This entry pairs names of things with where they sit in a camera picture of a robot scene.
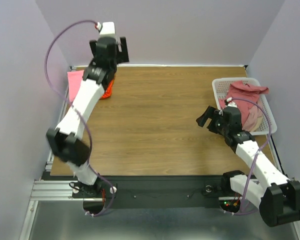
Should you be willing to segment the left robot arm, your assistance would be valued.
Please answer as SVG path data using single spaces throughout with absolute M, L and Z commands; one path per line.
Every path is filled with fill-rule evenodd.
M 69 104 L 68 112 L 55 128 L 48 129 L 47 141 L 52 153 L 66 163 L 78 182 L 70 187 L 90 197 L 101 193 L 101 181 L 90 165 L 92 144 L 82 138 L 88 131 L 87 122 L 97 104 L 113 82 L 117 66 L 129 62 L 127 40 L 104 36 L 89 43 L 93 58 L 84 69 L 79 90 Z

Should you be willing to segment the aluminium frame rail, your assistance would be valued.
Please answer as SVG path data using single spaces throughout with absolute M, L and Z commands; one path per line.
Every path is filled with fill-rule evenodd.
M 78 181 L 39 180 L 32 188 L 31 198 L 38 201 L 93 201 L 137 199 L 159 202 L 185 201 L 187 199 L 231 200 L 235 193 L 221 188 L 221 177 L 212 176 L 111 176 L 110 184 L 101 182 L 100 189 L 86 193 Z

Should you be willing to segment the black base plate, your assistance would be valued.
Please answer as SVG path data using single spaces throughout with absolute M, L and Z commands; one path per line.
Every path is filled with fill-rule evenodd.
M 72 181 L 72 197 L 87 209 L 219 208 L 230 206 L 239 195 L 222 189 L 221 175 L 108 176 L 95 187 Z

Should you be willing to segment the folded orange t-shirt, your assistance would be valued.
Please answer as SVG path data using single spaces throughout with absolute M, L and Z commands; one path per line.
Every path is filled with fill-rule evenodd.
M 113 84 L 114 84 L 114 81 L 115 81 L 115 77 L 111 80 L 111 82 L 109 83 L 106 91 L 104 92 L 104 94 L 102 95 L 102 97 L 100 98 L 101 100 L 104 100 L 104 99 L 108 99 L 111 97 L 112 95 L 112 92 L 113 92 Z

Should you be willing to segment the dusty red t-shirt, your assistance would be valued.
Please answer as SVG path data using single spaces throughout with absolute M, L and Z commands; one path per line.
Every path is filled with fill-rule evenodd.
M 226 107 L 225 100 L 228 98 L 233 99 L 245 99 L 255 104 L 258 103 L 261 94 L 268 94 L 269 88 L 266 86 L 256 86 L 249 83 L 244 83 L 242 80 L 235 81 L 230 84 L 226 97 L 218 100 L 220 107 L 223 109 Z M 234 100 L 237 108 L 241 112 L 241 122 L 244 124 L 246 121 L 252 121 L 258 118 L 258 107 L 253 103 Z

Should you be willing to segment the light pink garment in basket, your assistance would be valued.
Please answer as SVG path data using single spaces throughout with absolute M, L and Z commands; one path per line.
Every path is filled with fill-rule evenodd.
M 256 131 L 262 123 L 263 113 L 257 107 L 253 106 L 250 109 L 246 109 L 243 112 L 242 120 L 242 129 L 248 132 Z

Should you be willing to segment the pink t-shirt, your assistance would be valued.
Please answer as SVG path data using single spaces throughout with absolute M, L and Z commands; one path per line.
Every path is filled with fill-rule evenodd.
M 78 94 L 80 89 L 81 81 L 83 79 L 84 70 L 69 71 L 67 72 L 68 80 L 68 98 L 72 103 Z

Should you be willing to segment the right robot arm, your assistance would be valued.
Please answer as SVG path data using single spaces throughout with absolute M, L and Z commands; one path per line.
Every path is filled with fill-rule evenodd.
M 300 221 L 300 182 L 290 180 L 281 173 L 262 152 L 254 136 L 242 129 L 241 112 L 237 107 L 227 106 L 218 110 L 208 106 L 196 119 L 210 132 L 224 137 L 225 143 L 250 168 L 245 175 L 239 170 L 225 172 L 220 182 L 221 192 L 240 194 L 252 203 L 269 227 Z

